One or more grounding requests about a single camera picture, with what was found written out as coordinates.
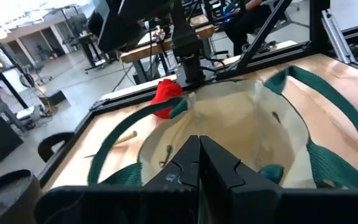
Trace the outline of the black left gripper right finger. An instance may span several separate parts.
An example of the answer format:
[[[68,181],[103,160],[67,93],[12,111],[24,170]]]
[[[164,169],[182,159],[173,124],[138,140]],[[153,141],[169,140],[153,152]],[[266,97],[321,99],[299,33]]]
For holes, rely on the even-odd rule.
[[[209,224],[273,224],[280,187],[210,137],[200,136],[200,144]]]

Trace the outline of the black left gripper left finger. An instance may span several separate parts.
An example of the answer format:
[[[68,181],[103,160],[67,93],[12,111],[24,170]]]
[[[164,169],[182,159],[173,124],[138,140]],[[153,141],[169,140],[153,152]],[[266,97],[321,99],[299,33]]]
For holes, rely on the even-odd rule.
[[[200,139],[190,136],[171,161],[144,187],[145,224],[197,224]]]

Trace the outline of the green handled pruning shears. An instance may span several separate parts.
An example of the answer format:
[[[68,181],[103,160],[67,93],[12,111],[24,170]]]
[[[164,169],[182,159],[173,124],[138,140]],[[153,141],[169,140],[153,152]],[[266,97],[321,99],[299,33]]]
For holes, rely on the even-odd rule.
[[[268,180],[279,184],[284,175],[284,167],[278,164],[270,164],[261,168],[259,174],[263,175]]]

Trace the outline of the cream green gardening bag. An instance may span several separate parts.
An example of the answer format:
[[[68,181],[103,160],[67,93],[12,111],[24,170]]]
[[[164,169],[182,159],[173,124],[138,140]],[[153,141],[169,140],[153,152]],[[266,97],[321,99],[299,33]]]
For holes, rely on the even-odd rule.
[[[358,170],[335,152],[316,144],[298,110],[284,97],[288,77],[324,96],[347,116],[358,133],[358,111],[326,80],[290,66],[264,82],[228,80],[205,85],[129,115],[105,138],[94,156],[87,181],[95,184],[107,154],[136,122],[168,110],[168,118],[146,138],[137,162],[110,178],[112,184],[141,185],[161,171],[167,149],[177,153],[190,136],[208,136],[255,171],[282,170],[286,188],[358,188]]]

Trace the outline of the wooden handled steel trowel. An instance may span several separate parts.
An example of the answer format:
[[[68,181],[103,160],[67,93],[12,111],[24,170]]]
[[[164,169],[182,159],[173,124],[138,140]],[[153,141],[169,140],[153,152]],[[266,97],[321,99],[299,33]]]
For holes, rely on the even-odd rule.
[[[121,144],[121,143],[123,143],[123,142],[126,142],[126,141],[128,141],[128,140],[130,140],[130,139],[133,139],[133,138],[135,138],[135,137],[137,137],[137,131],[133,131],[133,132],[131,132],[130,134],[125,135],[124,137],[118,138],[118,140],[113,144],[113,146],[115,146],[115,145],[117,145],[117,144]],[[89,155],[85,156],[84,158],[93,157],[93,156],[95,156],[95,155],[96,155],[96,153],[94,153],[94,154],[89,154]]]

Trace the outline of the red gardening glove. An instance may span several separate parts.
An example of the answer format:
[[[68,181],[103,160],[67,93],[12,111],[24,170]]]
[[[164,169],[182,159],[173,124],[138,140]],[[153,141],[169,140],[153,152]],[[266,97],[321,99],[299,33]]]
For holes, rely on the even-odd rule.
[[[150,102],[150,104],[151,105],[158,104],[167,101],[170,98],[182,96],[182,94],[183,94],[182,87],[178,83],[172,81],[171,79],[164,79],[158,83],[157,92],[153,97],[152,101]],[[171,110],[172,110],[171,108],[162,109],[160,111],[155,112],[154,115],[162,119],[168,119],[169,112]]]

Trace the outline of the small black pot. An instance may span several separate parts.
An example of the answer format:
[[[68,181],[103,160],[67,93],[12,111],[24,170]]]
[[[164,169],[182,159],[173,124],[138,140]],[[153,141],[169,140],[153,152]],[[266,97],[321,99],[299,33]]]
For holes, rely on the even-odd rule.
[[[61,142],[63,142],[63,146],[66,145],[73,136],[74,132],[61,132],[45,138],[38,146],[38,154],[40,158],[44,162],[47,162],[55,154],[52,147]]]

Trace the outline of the black box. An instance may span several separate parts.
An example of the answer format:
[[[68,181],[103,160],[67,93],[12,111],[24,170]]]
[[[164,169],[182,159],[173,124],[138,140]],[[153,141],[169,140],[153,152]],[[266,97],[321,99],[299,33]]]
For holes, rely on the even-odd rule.
[[[61,90],[39,96],[39,100],[44,104],[44,106],[57,106],[66,99],[66,96]]]

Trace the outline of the seated person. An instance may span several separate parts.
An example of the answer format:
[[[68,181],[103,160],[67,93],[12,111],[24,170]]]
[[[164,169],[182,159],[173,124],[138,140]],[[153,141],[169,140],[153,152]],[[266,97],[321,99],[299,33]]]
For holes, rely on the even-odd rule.
[[[224,21],[224,31],[233,44],[234,56],[243,53],[248,45],[248,35],[261,28],[272,13],[269,0],[232,0],[224,9],[224,15],[231,15]]]

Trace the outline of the potted plant in black pot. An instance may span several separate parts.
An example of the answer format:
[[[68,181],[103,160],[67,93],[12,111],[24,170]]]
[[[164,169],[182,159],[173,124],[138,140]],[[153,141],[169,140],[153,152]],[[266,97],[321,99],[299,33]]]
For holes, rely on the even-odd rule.
[[[41,195],[40,182],[29,170],[0,176],[0,224],[36,224],[34,208]]]

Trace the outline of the silver aluminium extrusion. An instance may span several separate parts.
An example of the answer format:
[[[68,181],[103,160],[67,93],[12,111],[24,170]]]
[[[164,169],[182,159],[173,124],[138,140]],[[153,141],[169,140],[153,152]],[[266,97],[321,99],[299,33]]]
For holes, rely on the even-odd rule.
[[[321,11],[321,13],[323,27],[339,60],[345,64],[355,62],[356,60],[351,52],[351,48],[345,40],[335,17],[331,14],[331,11],[329,9],[325,9]]]

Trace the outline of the black aluminium table frame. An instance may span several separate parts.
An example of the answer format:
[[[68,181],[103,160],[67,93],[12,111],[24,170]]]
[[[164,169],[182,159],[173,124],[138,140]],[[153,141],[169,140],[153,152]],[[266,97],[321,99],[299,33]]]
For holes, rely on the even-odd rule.
[[[234,62],[234,68],[220,68],[216,74],[204,77],[201,81],[193,84],[182,83],[183,91],[193,91],[206,84],[222,80],[234,80],[243,75],[249,76],[252,72],[304,59],[310,55],[327,54],[330,46],[327,43],[324,44],[323,40],[328,38],[318,37],[317,34],[323,33],[323,23],[319,22],[318,19],[322,18],[322,12],[330,7],[331,0],[310,0],[311,37],[309,41],[284,47],[270,53],[256,55],[249,60],[244,68],[239,67],[241,61],[238,60]],[[99,100],[94,103],[74,132],[57,133],[44,139],[42,143],[50,141],[52,145],[55,145],[62,142],[63,146],[54,156],[47,160],[46,166],[39,174],[41,186],[46,187],[47,182],[52,179],[52,174],[57,170],[57,166],[67,156],[95,116],[150,101],[156,92],[157,84],[153,84],[150,87],[145,87],[141,84],[137,85],[135,90],[130,90],[129,93],[121,93],[121,91],[108,93],[105,100]]]

